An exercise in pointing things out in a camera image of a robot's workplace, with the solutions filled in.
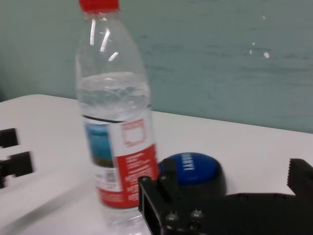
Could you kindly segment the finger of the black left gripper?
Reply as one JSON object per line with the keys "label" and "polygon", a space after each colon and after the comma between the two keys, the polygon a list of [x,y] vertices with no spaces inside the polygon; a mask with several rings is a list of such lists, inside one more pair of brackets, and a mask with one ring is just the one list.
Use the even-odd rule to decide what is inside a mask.
{"label": "finger of the black left gripper", "polygon": [[33,165],[30,152],[23,152],[9,156],[7,160],[0,162],[0,188],[5,188],[7,176],[21,177],[33,173]]}
{"label": "finger of the black left gripper", "polygon": [[18,137],[15,128],[0,131],[0,147],[7,148],[18,145]]}

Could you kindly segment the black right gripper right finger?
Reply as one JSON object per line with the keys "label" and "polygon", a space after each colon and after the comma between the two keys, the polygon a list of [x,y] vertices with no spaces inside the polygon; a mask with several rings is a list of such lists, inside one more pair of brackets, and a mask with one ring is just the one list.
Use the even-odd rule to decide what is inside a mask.
{"label": "black right gripper right finger", "polygon": [[290,159],[287,185],[296,196],[312,196],[313,167],[303,159]]}

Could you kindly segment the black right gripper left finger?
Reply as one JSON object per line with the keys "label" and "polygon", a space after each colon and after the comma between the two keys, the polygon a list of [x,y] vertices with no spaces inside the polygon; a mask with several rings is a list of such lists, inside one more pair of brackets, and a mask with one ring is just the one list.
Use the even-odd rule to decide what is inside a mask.
{"label": "black right gripper left finger", "polygon": [[156,181],[158,203],[185,203],[187,198],[180,190],[177,180],[177,164],[166,158],[159,163],[159,176]]}

